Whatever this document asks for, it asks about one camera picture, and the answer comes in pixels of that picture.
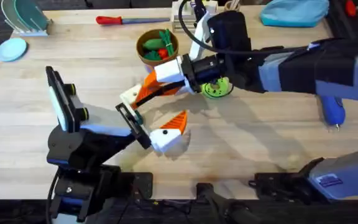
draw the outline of wooden tabletop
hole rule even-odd
[[[246,6],[253,48],[294,47],[329,34],[324,23],[311,29],[265,27],[262,6]],[[45,66],[75,83],[82,102],[115,110],[119,94],[147,75],[135,42],[150,29],[170,23],[101,27],[96,16],[163,17],[170,9],[50,11],[49,37],[26,37],[28,52],[0,62],[0,198],[46,198],[56,167],[46,162],[47,139],[57,125],[48,97]],[[180,54],[190,40],[177,34]],[[295,93],[257,94],[235,89],[227,97],[156,98],[140,108],[156,128],[189,110],[185,140],[165,155],[135,142],[108,160],[123,170],[154,174],[154,198],[193,198],[197,182],[213,182],[226,197],[255,198],[247,181],[256,172],[298,171],[316,157],[358,151],[358,102],[345,100],[346,123],[328,131],[317,100]]]

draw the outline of green toy vegetable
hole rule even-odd
[[[166,29],[164,32],[160,31],[160,37],[164,42],[164,47],[167,49],[168,55],[173,55],[175,51],[173,50],[173,44],[171,42],[171,33],[169,33],[169,30]]]
[[[147,60],[161,60],[161,57],[155,50],[150,51],[149,53],[145,54],[143,57],[146,58]]]
[[[165,48],[165,44],[162,42],[162,39],[150,39],[143,44],[143,48],[147,50],[158,50]]]

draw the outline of red toy pepper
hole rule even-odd
[[[168,51],[166,49],[159,49],[158,54],[162,59],[166,59],[168,57]]]

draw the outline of bowl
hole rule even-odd
[[[169,33],[171,35],[171,42],[173,45],[173,54],[171,56],[169,56],[168,58],[166,58],[164,60],[148,60],[143,57],[145,55],[145,50],[143,48],[143,44],[146,43],[146,41],[148,41],[150,39],[160,39],[160,31],[165,32],[165,30],[163,30],[163,29],[149,30],[146,33],[142,34],[139,37],[139,39],[137,39],[137,42],[136,42],[136,52],[137,52],[139,58],[141,59],[141,61],[145,64],[146,70],[149,73],[154,69],[155,66],[161,65],[162,63],[165,63],[168,61],[171,61],[171,60],[175,59],[178,55],[178,49],[179,49],[178,39],[170,31]]]

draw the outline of label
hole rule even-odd
[[[338,178],[335,174],[326,174],[316,178],[319,185],[322,187],[329,187],[338,184],[343,184],[343,181]]]

